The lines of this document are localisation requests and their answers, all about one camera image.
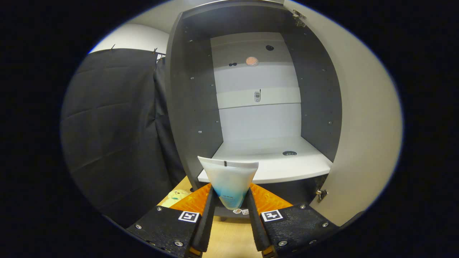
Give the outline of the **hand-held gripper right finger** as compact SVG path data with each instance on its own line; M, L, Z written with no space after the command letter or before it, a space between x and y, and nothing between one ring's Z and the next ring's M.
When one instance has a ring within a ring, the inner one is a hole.
M264 258L305 258L339 227L308 204L292 205L251 183L246 204L257 251Z

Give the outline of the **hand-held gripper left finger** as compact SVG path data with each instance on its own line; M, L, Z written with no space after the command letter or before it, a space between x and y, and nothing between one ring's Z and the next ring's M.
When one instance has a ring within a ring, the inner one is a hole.
M208 183L172 207L154 207L127 231L159 258L201 258L208 251L217 202Z

